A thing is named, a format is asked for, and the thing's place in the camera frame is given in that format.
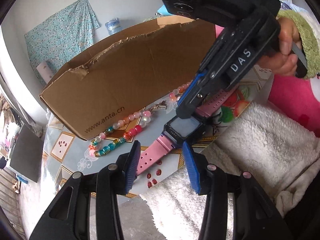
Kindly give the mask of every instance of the teal floral fabric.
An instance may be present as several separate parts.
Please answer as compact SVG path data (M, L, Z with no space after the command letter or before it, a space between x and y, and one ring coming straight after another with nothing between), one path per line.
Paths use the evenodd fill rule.
M43 85L36 67L46 61L56 73L63 64L93 45L100 25L88 0L78 0L25 34L32 69Z

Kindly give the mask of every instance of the screw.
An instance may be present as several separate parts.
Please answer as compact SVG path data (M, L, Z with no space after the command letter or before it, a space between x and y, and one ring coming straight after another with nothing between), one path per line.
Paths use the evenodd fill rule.
M74 179L79 179L81 177L81 172L79 172L79 171L75 172L74 174L72 174L72 177Z
M111 163L108 165L108 170L109 171L115 171L116 169L118 169L118 165L115 163Z
M215 171L217 169L217 166L213 164L208 164L207 169L209 171Z
M250 179L251 178L251 173L245 171L244 173L242 173L242 175L246 178L246 179Z

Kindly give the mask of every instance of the patterned tablecloth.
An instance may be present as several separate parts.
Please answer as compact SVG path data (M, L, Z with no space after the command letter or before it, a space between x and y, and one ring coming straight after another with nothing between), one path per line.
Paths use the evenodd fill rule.
M242 79L238 89L229 97L223 106L214 114L216 117L211 125L208 125L204 136L193 147L200 152L211 143L219 133L223 132L232 121L246 108L257 93L261 90L270 76L270 71L254 68ZM55 194L60 190L71 174L81 171L90 174L100 171L110 163L114 163L118 156L130 151L132 142L139 140L141 150L144 151L153 141L159 137L164 124L175 116L173 105L168 105L167 110L154 112L152 121L144 131L136 135L130 142L115 149L104 157L95 158L89 155L88 141L83 141L72 134L53 114L51 114L47 132L45 135L43 161L41 170L41 201L48 206ZM122 130L112 134L114 138L103 140L102 146L107 146L113 139L122 136L124 130L128 131L139 123L140 119L130 122ZM132 190L126 196L118 196L119 203L148 190L148 183L153 186L171 175L184 165L182 151L176 149L161 159L161 162L153 165L142 173L134 182Z

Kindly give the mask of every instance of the watch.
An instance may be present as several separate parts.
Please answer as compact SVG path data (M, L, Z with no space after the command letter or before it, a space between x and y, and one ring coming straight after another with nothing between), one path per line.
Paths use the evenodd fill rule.
M229 92L221 90L199 106L190 118L180 119L175 116L167 122L161 135L141 153L136 175L140 175L172 149L181 147L184 141L190 144L196 142L205 132L207 118L222 106L236 88Z

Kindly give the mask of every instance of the watch screen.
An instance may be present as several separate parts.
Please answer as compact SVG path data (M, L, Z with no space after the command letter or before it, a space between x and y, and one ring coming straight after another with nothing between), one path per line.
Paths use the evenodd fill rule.
M200 122L194 118L190 117L188 119L180 119L176 118L170 124L171 128L175 130L181 137L187 137L190 135L194 130L196 130L200 126Z

